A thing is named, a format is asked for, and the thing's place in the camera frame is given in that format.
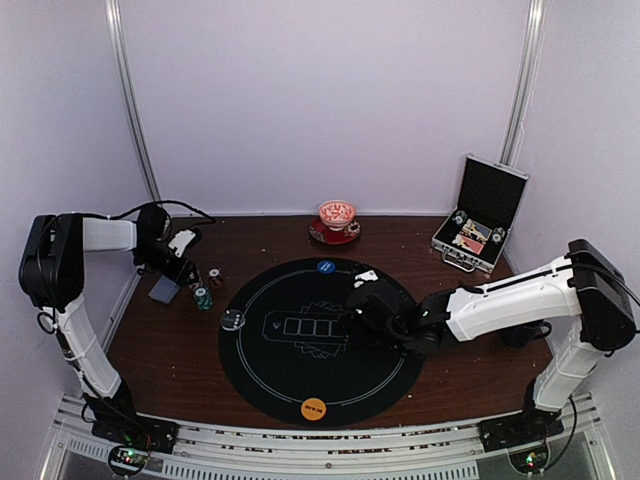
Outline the clear dealer button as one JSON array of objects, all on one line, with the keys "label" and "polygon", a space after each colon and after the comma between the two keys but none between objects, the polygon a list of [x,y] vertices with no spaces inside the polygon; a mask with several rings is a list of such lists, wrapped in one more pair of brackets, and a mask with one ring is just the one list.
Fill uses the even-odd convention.
[{"label": "clear dealer button", "polygon": [[220,327],[224,331],[234,332],[245,325],[244,313],[240,310],[227,309],[220,318]]}]

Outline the blue small blind button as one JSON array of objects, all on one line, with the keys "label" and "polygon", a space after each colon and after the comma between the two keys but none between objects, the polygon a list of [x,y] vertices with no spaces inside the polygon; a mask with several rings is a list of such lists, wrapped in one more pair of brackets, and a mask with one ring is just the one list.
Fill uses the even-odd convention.
[{"label": "blue small blind button", "polygon": [[322,274],[331,274],[336,270],[336,265],[330,260],[321,260],[317,264],[317,270]]}]

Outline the orange big blind button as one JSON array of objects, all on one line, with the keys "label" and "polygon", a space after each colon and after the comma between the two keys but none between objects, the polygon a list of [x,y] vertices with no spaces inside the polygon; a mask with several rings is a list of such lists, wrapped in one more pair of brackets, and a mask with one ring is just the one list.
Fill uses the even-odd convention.
[{"label": "orange big blind button", "polygon": [[302,402],[300,412],[305,420],[316,422],[326,416],[327,405],[320,398],[309,397]]}]

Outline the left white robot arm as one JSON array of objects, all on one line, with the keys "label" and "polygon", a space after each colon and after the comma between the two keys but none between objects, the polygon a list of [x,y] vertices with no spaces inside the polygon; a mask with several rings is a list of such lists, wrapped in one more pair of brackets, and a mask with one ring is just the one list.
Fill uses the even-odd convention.
[{"label": "left white robot arm", "polygon": [[172,288],[199,280],[186,251],[202,238],[191,226],[166,237],[171,217],[150,202],[126,213],[39,215],[34,218],[19,265],[19,284],[45,320],[43,329],[56,336],[65,360],[77,372],[84,392],[93,398],[114,399],[124,390],[97,339],[85,306],[85,254],[130,252],[133,264],[161,274]]}]

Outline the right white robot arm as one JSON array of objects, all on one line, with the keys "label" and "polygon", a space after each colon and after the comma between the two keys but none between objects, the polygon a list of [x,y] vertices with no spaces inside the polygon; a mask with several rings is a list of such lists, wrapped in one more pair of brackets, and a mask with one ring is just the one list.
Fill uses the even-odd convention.
[{"label": "right white robot arm", "polygon": [[530,383],[513,419],[519,440],[535,440],[557,418],[599,360],[638,334],[636,295],[621,272],[584,239],[530,272],[479,286],[459,286],[415,302],[373,269],[358,269],[339,317],[348,341],[425,356],[494,331],[524,330],[544,320],[574,323],[546,369]]}]

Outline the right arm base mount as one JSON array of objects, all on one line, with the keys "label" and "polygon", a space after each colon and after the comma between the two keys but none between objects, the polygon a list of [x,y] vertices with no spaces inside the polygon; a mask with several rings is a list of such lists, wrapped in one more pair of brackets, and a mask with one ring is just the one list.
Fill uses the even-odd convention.
[{"label": "right arm base mount", "polygon": [[542,475],[562,459],[575,434],[572,426],[567,443],[552,459],[549,438],[565,431],[561,412],[561,409],[546,411],[526,407],[516,414],[483,420],[478,424],[483,449],[485,452],[506,449],[516,472],[529,477]]}]

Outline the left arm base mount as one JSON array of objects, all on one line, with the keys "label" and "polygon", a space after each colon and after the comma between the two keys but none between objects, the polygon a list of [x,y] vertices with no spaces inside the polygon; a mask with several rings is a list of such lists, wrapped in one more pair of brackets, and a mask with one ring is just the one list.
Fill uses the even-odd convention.
[{"label": "left arm base mount", "polygon": [[83,399],[94,416],[91,427],[94,437],[114,442],[125,450],[173,452],[179,425],[139,414],[125,384],[113,397],[84,393]]}]

